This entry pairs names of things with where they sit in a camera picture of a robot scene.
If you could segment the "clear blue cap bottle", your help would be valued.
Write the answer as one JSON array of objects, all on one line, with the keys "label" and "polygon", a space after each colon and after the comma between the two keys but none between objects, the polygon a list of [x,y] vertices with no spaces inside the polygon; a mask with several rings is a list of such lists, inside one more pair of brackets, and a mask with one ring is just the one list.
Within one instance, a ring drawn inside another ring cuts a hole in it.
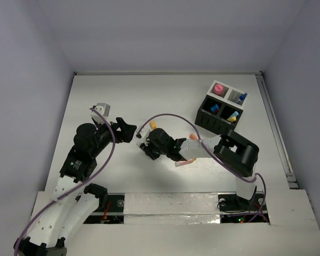
[{"label": "clear blue cap bottle", "polygon": [[238,98],[237,103],[241,106],[243,104],[244,100],[246,99],[246,97],[247,97],[247,93],[241,94]]}]

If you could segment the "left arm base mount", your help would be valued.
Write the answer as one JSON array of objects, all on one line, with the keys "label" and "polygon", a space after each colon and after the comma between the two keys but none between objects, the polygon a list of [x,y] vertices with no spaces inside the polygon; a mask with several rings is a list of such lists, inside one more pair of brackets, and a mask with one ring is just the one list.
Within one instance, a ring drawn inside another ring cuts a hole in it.
[{"label": "left arm base mount", "polygon": [[91,213],[84,224],[123,224],[125,194],[108,194],[106,207]]}]

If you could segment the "dark orange marker cap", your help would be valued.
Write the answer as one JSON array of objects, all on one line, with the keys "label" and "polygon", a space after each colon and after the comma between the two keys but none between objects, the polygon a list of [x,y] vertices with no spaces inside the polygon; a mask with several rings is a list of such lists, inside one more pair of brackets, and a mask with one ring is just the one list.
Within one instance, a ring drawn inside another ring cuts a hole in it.
[{"label": "dark orange marker cap", "polygon": [[189,137],[193,140],[197,140],[197,137],[194,134],[191,134]]}]

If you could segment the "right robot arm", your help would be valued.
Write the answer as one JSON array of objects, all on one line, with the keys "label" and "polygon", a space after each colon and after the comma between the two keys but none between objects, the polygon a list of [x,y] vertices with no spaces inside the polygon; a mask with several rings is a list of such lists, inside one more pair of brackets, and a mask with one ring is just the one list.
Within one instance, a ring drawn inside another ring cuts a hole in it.
[{"label": "right robot arm", "polygon": [[207,139],[174,139],[163,129],[138,132],[138,147],[152,160],[165,155],[175,162],[212,158],[236,177],[235,203],[247,209],[254,203],[259,147],[233,130]]}]

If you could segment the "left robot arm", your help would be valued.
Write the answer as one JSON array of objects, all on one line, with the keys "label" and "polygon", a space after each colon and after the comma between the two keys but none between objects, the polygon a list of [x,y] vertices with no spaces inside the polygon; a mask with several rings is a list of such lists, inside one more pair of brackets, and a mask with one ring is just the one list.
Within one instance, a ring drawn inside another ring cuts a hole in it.
[{"label": "left robot arm", "polygon": [[51,201],[40,210],[14,244],[14,255],[66,255],[66,246],[95,210],[107,207],[108,192],[91,182],[97,173],[96,157],[112,143],[131,142],[137,127],[120,117],[102,116],[80,125],[54,188]]}]

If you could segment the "pink cap marker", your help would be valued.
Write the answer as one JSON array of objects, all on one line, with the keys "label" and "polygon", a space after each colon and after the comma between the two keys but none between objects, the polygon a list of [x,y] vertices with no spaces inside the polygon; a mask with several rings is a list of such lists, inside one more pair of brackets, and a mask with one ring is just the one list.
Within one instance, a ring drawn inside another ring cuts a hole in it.
[{"label": "pink cap marker", "polygon": [[213,90],[212,90],[212,92],[213,92],[215,95],[222,95],[222,94],[223,94],[223,91],[224,91],[223,85],[218,84],[218,83],[216,83],[216,84],[214,85]]}]

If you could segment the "light blue marker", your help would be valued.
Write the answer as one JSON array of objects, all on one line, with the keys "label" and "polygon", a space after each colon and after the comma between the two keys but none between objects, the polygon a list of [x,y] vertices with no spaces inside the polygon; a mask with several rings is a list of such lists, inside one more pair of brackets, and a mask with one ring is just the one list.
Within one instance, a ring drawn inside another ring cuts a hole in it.
[{"label": "light blue marker", "polygon": [[239,115],[239,112],[235,111],[230,117],[234,117],[234,116],[237,117],[238,115]]}]

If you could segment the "yellow marker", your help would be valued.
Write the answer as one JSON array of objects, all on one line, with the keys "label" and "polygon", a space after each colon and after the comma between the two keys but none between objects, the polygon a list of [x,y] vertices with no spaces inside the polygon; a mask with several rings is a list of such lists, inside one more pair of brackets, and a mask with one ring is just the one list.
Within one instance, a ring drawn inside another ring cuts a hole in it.
[{"label": "yellow marker", "polygon": [[237,117],[236,117],[236,116],[229,117],[229,118],[227,119],[227,121],[233,123],[233,122],[237,121]]}]

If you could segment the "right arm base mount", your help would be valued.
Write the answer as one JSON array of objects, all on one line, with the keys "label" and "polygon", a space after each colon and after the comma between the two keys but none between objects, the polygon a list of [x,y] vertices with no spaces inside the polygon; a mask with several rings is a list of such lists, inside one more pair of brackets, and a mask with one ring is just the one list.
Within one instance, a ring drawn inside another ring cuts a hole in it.
[{"label": "right arm base mount", "polygon": [[221,223],[269,223],[269,214],[263,203],[263,193],[256,193],[251,200],[236,194],[219,194],[217,209]]}]

